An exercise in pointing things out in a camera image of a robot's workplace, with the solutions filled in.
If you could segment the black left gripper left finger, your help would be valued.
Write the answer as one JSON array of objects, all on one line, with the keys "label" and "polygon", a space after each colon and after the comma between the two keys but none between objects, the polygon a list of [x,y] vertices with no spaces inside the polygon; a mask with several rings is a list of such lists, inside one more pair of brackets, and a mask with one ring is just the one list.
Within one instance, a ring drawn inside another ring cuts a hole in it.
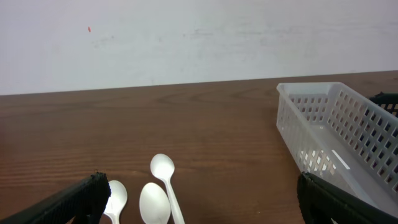
[{"label": "black left gripper left finger", "polygon": [[99,223],[110,196],[111,189],[106,174],[96,172],[79,183],[1,220],[1,223]]}]

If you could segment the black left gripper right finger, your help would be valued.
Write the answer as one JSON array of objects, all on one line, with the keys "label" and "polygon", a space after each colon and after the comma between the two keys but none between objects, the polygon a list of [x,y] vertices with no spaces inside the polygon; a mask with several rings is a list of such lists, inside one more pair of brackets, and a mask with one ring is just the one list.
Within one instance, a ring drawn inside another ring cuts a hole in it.
[{"label": "black left gripper right finger", "polygon": [[298,177],[297,198],[306,224],[397,223],[396,217],[309,172]]}]

